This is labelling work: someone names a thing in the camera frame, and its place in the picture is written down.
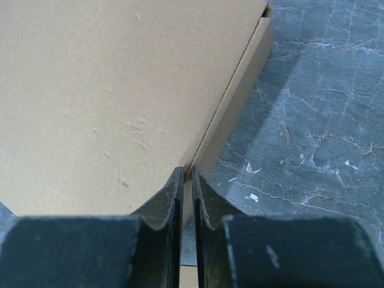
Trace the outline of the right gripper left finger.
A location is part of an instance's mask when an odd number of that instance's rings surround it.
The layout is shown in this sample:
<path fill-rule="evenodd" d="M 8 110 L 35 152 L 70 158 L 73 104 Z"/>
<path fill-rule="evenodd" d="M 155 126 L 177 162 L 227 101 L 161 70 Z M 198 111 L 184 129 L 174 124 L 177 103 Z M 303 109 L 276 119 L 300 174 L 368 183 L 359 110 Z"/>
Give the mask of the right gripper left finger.
<path fill-rule="evenodd" d="M 128 215 L 33 216 L 1 232 L 2 287 L 178 287 L 184 174 Z"/>

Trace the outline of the brown cardboard box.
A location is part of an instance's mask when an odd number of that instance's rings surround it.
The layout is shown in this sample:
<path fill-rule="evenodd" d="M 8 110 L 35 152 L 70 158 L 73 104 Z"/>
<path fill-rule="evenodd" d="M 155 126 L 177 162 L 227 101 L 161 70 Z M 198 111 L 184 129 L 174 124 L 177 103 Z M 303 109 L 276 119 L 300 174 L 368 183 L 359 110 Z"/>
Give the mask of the brown cardboard box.
<path fill-rule="evenodd" d="M 1 203 L 128 215 L 179 167 L 186 220 L 272 38 L 268 1 L 2 1 Z"/>

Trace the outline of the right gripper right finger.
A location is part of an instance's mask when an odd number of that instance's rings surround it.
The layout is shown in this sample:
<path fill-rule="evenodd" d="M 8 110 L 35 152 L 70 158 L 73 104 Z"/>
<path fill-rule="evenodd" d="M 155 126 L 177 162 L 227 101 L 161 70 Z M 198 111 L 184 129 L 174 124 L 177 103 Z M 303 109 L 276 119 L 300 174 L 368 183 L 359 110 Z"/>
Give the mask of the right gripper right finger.
<path fill-rule="evenodd" d="M 250 216 L 192 171 L 200 287 L 382 287 L 365 230 L 346 217 Z"/>

